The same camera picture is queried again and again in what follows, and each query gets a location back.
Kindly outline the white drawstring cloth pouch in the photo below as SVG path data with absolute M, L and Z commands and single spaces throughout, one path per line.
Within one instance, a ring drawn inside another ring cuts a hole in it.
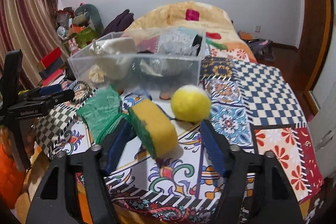
M 132 38 L 120 37 L 97 40 L 90 46 L 89 52 L 106 77 L 117 81 L 127 75 L 137 47 Z

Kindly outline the yellow green scrub sponge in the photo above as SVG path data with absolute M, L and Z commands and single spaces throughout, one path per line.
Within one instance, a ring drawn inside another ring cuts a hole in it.
M 161 158 L 178 145 L 175 126 L 151 100 L 144 99 L 127 111 L 135 133 L 151 158 Z

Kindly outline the red box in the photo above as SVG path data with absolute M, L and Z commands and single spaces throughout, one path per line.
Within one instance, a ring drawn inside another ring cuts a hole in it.
M 39 70 L 47 69 L 54 61 L 56 61 L 61 56 L 62 50 L 59 47 L 55 48 L 38 62 Z

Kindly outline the pink bunny plush toy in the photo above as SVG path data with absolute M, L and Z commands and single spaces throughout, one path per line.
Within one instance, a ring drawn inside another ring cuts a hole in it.
M 78 51 L 80 51 L 80 48 L 78 44 L 76 43 L 75 38 L 72 38 L 71 40 L 69 40 L 68 44 L 69 44 L 69 51 L 70 51 L 71 56 L 77 53 Z

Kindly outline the patterned patchwork bed cover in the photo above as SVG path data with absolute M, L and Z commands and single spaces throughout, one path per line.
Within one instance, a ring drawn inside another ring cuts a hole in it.
M 215 131 L 246 152 L 274 152 L 297 201 L 306 205 L 323 180 L 302 109 L 281 72 L 210 56 L 201 61 L 199 79 L 211 100 L 209 119 Z M 126 217 L 139 214 L 154 221 L 208 222 L 224 181 L 214 170 L 198 127 L 178 121 L 169 101 L 143 89 L 123 91 L 123 111 L 144 99 L 153 101 L 171 120 L 179 146 L 156 163 L 140 140 L 131 140 L 106 181 L 119 196 L 115 204 Z

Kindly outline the green knitted cloth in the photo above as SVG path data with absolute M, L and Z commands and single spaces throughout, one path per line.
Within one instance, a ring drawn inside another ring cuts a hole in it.
M 118 92 L 112 87 L 97 89 L 91 98 L 77 110 L 77 116 L 86 124 L 95 144 L 101 144 L 128 115 L 122 111 L 122 101 Z

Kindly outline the green box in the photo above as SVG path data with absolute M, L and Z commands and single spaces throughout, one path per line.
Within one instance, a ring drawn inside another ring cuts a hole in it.
M 84 28 L 75 35 L 75 40 L 79 48 L 84 48 L 92 43 L 93 39 L 97 39 L 98 34 L 90 27 Z

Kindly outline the white wardrobe with hearts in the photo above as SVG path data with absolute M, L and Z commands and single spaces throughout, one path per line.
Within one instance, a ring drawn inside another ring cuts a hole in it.
M 318 113 L 309 122 L 319 170 L 324 178 L 335 174 L 335 23 L 325 64 L 313 89 Z

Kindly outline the yellow fuzzy ball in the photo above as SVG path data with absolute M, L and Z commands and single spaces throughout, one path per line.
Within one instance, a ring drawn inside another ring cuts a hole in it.
M 207 119 L 211 111 L 208 94 L 195 85 L 185 85 L 176 90 L 170 103 L 175 118 L 185 122 L 200 122 Z

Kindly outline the green dinosaur plush toy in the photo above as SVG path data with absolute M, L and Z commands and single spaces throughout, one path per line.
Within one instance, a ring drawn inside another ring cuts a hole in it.
M 99 11 L 96 6 L 91 4 L 81 5 L 75 10 L 72 24 L 81 27 L 89 26 L 99 35 L 104 30 Z

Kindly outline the striped red curtain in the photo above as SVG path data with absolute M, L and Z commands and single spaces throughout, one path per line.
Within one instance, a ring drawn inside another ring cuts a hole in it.
M 22 51 L 20 81 L 26 89 L 38 85 L 38 63 L 52 50 L 60 48 L 62 58 L 68 58 L 55 30 L 57 9 L 58 0 L 1 0 L 1 62 L 7 52 Z

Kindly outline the clear plastic storage bin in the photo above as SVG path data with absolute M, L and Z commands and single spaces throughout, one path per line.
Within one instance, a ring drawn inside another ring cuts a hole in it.
M 184 85 L 197 85 L 205 47 L 204 29 L 128 29 L 95 40 L 68 63 L 75 78 L 93 88 L 111 85 L 118 91 L 173 93 Z

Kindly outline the dark purple jacket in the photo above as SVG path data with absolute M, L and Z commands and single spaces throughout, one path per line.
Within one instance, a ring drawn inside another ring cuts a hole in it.
M 134 21 L 134 14 L 126 9 L 116 16 L 104 29 L 101 36 L 105 36 L 111 32 L 122 32 L 126 30 Z

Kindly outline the brown wooden door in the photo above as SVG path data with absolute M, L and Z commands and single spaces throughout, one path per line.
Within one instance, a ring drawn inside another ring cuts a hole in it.
M 302 76 L 301 97 L 311 114 L 318 112 L 313 88 L 322 72 L 330 47 L 333 28 L 333 0 L 304 0 L 298 70 Z

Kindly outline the bag on floor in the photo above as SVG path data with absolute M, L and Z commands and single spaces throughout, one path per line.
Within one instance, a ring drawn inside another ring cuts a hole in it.
M 274 61 L 273 41 L 252 36 L 247 32 L 238 32 L 240 39 L 245 41 L 257 60 Z

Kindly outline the colourful patchwork fleece blanket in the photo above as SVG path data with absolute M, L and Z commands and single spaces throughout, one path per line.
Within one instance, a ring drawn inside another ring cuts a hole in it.
M 212 57 L 256 62 L 256 57 L 239 36 L 228 13 L 202 2 L 168 4 L 135 20 L 133 29 L 184 27 L 206 33 L 207 51 Z

